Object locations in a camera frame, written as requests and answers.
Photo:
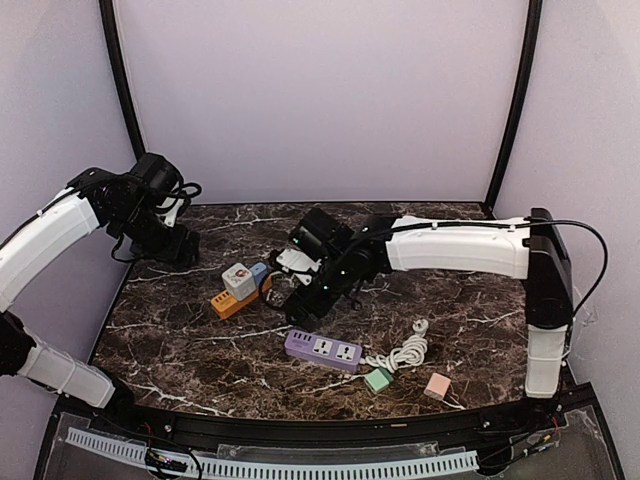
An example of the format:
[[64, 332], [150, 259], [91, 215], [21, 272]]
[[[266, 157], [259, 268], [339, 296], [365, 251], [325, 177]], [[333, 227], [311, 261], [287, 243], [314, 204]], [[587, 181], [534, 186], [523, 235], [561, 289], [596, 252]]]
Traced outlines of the blue charger plug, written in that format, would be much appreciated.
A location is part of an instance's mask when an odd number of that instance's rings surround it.
[[256, 289], [259, 290], [266, 284], [266, 278], [268, 275], [268, 266], [263, 262], [257, 262], [250, 267], [250, 273], [255, 282]]

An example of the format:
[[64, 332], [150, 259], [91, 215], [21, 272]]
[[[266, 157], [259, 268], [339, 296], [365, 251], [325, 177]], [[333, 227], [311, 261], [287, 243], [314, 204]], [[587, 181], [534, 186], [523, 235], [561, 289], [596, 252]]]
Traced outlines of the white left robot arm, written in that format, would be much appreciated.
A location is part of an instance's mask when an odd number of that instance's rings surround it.
[[134, 435], [141, 415], [125, 401], [130, 390], [40, 339], [10, 309], [46, 267], [101, 228], [118, 243], [131, 241], [132, 262], [193, 265], [199, 236], [178, 219], [201, 191], [164, 160], [121, 174], [91, 168], [10, 234], [1, 244], [2, 375], [81, 400], [102, 410], [103, 421], [120, 436]]

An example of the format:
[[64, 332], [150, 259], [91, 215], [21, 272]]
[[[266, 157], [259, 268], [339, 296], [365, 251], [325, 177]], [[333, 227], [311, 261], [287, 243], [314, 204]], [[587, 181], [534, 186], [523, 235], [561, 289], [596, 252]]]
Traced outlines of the purple power strip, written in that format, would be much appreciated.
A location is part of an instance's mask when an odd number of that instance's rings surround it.
[[288, 333], [284, 348], [291, 357], [348, 373], [357, 371], [362, 358], [359, 345], [300, 330]]

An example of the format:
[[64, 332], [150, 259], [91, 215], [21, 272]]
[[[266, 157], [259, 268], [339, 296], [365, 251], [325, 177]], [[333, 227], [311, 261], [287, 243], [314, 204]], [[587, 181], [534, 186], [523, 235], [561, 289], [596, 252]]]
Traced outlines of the orange power strip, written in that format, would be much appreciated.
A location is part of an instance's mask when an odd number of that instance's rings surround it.
[[258, 299], [260, 293], [266, 293], [271, 287], [271, 278], [266, 278], [266, 284], [249, 296], [244, 301], [237, 301], [226, 289], [221, 293], [214, 296], [211, 300], [211, 306], [213, 307], [216, 315], [226, 320], [232, 317], [234, 314], [241, 311], [243, 308]]

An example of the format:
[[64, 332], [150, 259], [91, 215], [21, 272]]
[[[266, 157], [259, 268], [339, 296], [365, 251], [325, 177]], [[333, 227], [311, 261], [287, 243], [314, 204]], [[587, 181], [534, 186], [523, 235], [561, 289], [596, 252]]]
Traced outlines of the green charger plug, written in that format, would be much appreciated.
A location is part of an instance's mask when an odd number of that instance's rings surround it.
[[393, 376], [385, 368], [376, 368], [367, 373], [364, 377], [364, 382], [367, 388], [374, 394], [378, 394], [381, 391], [388, 388], [393, 382]]

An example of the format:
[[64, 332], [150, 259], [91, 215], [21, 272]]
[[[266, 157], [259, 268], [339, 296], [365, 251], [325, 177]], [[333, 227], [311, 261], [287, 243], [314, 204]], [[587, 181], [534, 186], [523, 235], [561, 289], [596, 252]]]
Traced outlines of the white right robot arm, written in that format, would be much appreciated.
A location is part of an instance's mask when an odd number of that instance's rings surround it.
[[506, 220], [436, 220], [371, 215], [352, 229], [314, 207], [289, 235], [271, 266], [300, 284], [283, 303], [298, 326], [321, 319], [342, 297], [394, 271], [447, 270], [502, 275], [522, 282], [528, 351], [527, 398], [510, 413], [521, 434], [549, 416], [573, 320], [571, 262], [551, 214], [534, 209]]

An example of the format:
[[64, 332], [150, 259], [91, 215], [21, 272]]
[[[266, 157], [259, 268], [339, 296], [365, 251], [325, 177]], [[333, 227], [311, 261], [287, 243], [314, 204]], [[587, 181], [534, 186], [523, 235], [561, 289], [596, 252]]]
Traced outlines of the white cube adapter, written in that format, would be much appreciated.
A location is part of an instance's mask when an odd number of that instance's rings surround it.
[[256, 291], [256, 282], [250, 269], [235, 263], [221, 274], [226, 290], [237, 300], [244, 301]]

